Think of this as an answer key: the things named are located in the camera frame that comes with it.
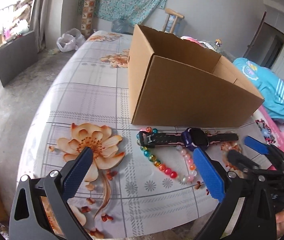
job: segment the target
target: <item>concrete floor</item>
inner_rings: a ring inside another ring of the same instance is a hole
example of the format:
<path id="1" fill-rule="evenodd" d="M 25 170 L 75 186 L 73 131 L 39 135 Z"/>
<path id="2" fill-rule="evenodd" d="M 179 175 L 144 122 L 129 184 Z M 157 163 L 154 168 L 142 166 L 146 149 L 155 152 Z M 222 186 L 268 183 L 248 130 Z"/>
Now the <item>concrete floor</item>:
<path id="1" fill-rule="evenodd" d="M 36 64 L 5 88 L 0 84 L 0 195 L 8 214 L 29 126 L 50 85 L 73 54 L 71 51 L 51 56 L 44 51 Z"/>

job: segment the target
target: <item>watch screen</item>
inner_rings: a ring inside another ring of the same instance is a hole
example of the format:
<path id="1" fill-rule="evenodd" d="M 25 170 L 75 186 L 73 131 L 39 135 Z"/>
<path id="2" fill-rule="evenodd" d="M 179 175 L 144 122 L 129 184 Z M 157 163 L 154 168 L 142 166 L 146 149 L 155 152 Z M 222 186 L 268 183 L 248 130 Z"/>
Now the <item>watch screen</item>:
<path id="1" fill-rule="evenodd" d="M 192 142 L 196 146 L 208 145 L 208 140 L 206 138 L 206 134 L 201 129 L 190 129 L 189 133 L 191 135 Z"/>

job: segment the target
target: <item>metal screw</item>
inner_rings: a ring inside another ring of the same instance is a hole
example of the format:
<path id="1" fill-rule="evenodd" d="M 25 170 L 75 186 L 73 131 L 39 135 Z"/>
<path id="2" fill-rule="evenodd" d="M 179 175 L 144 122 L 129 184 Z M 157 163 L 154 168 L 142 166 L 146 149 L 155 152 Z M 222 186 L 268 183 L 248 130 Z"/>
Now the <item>metal screw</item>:
<path id="1" fill-rule="evenodd" d="M 23 175 L 23 176 L 21 177 L 21 181 L 27 181 L 28 178 L 29 178 L 29 176 Z"/>
<path id="2" fill-rule="evenodd" d="M 265 181 L 265 178 L 262 175 L 260 175 L 258 178 L 259 178 L 259 181 L 262 181 L 262 182 Z"/>
<path id="3" fill-rule="evenodd" d="M 51 172 L 50 172 L 50 176 L 51 176 L 52 178 L 55 178 L 58 174 L 59 174 L 59 171 L 51 171 Z"/>
<path id="4" fill-rule="evenodd" d="M 229 178 L 234 179 L 236 177 L 236 173 L 234 171 L 229 171 L 227 173 L 227 175 L 229 176 Z"/>

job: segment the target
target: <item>open cardboard box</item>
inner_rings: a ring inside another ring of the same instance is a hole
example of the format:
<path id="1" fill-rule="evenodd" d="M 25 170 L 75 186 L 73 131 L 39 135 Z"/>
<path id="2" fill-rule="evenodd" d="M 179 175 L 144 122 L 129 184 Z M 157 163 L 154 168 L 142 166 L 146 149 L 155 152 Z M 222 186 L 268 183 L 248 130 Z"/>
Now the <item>open cardboard box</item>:
<path id="1" fill-rule="evenodd" d="M 239 127 L 264 101 L 225 57 L 142 25 L 134 28 L 128 82 L 134 125 Z"/>

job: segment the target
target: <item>blue gripper pad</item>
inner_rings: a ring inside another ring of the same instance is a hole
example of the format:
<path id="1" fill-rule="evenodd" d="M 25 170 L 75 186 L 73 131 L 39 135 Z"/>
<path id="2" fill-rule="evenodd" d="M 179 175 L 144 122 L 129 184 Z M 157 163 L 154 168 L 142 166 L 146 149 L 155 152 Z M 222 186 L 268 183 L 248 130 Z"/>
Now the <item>blue gripper pad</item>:
<path id="1" fill-rule="evenodd" d="M 69 198 L 73 198 L 75 196 L 75 193 L 77 192 L 79 186 L 81 185 L 81 182 L 83 181 L 88 169 L 93 162 L 92 150 L 90 148 L 87 148 L 79 159 L 71 162 L 76 163 L 63 182 L 64 191 L 62 194 L 62 199 L 64 201 L 67 201 Z"/>
<path id="2" fill-rule="evenodd" d="M 224 181 L 200 148 L 194 150 L 193 161 L 211 196 L 221 203 L 225 196 Z"/>
<path id="3" fill-rule="evenodd" d="M 259 142 L 258 140 L 255 140 L 251 136 L 247 136 L 244 138 L 244 144 L 262 155 L 269 154 L 267 145 Z"/>

